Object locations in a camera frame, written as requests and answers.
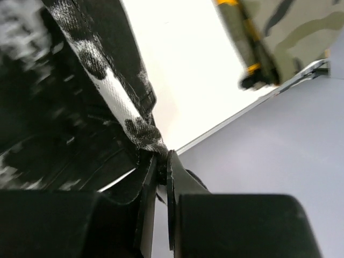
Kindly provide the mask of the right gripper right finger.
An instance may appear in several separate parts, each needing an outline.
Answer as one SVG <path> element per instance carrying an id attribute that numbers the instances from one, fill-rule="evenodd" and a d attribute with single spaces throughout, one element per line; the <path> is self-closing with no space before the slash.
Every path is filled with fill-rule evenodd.
<path id="1" fill-rule="evenodd" d="M 301 203 L 283 194 L 213 194 L 171 150 L 166 167 L 175 257 L 321 257 Z"/>

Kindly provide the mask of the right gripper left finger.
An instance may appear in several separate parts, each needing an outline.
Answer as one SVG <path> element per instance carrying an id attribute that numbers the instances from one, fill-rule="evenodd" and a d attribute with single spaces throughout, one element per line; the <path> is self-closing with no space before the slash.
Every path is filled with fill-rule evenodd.
<path id="1" fill-rule="evenodd" d="M 150 257 L 156 165 L 103 192 L 1 191 L 1 257 Z"/>

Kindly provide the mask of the black white tie-dye trousers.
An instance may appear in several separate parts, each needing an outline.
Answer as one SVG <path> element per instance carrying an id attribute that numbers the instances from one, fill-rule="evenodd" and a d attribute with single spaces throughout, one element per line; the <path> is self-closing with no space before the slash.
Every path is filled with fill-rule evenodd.
<path id="1" fill-rule="evenodd" d="M 104 191 L 168 149 L 121 1 L 1 1 L 1 189 Z"/>

